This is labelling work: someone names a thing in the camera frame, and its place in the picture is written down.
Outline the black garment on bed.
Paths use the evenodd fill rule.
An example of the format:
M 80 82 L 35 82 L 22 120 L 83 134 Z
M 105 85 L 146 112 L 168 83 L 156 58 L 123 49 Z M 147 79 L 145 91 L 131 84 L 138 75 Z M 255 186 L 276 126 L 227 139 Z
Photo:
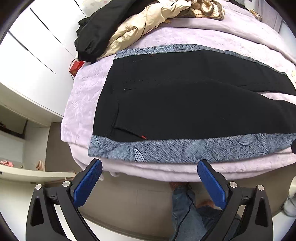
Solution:
M 113 0 L 78 22 L 74 41 L 78 60 L 94 63 L 107 48 L 111 36 L 129 17 L 140 13 L 153 0 Z

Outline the red box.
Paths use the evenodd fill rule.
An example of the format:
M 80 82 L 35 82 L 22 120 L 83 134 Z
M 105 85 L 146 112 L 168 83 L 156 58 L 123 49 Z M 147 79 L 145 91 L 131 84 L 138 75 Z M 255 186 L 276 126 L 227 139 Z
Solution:
M 84 61 L 73 60 L 69 66 L 69 73 L 75 77 L 78 70 L 84 65 Z

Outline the person's jeans legs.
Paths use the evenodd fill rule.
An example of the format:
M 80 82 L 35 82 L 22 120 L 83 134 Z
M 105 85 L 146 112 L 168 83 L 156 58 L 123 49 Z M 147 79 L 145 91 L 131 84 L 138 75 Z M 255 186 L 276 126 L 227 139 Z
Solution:
M 217 222 L 221 210 L 211 200 L 196 204 L 195 192 L 189 183 L 171 182 L 172 222 L 174 233 L 170 240 L 201 240 Z

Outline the white desk shelf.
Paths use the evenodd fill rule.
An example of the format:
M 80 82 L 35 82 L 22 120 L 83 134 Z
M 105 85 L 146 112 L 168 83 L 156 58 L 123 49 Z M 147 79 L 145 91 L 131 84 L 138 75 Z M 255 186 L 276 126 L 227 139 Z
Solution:
M 59 117 L 47 111 L 33 120 L 1 105 L 1 178 L 29 183 L 60 183 L 72 180 L 74 171 L 46 171 L 50 126 Z

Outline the brown patterned garment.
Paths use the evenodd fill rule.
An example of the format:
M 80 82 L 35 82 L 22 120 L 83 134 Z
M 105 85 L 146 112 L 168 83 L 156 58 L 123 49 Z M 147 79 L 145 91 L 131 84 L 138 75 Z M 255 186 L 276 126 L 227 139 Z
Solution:
M 218 1 L 197 0 L 190 1 L 191 7 L 181 11 L 177 18 L 207 18 L 213 20 L 224 19 L 224 9 Z

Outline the beige puffer jacket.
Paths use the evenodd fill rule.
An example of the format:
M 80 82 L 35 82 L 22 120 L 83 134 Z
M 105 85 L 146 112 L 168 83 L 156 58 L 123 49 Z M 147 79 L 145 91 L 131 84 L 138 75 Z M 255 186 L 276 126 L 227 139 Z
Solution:
M 166 19 L 176 17 L 181 11 L 189 9 L 191 5 L 190 1 L 179 0 L 171 5 L 157 2 L 146 6 L 143 11 L 129 17 L 118 27 L 111 36 L 103 54 L 97 59 L 113 55 L 117 51 L 131 46 L 143 35 L 157 28 Z

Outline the black pants with patterned trim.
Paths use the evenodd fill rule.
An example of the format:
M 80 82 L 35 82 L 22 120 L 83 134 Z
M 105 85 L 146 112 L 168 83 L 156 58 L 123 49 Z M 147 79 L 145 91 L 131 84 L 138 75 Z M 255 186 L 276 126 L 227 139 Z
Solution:
M 288 76 L 252 58 L 201 45 L 119 51 L 97 102 L 91 157 L 139 163 L 228 162 L 295 141 Z

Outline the white wardrobe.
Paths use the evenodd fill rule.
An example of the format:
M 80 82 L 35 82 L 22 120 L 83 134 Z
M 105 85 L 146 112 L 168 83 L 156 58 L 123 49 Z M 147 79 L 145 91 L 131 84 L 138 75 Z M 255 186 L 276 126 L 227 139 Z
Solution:
M 42 126 L 63 118 L 84 13 L 78 1 L 1 1 L 1 105 Z

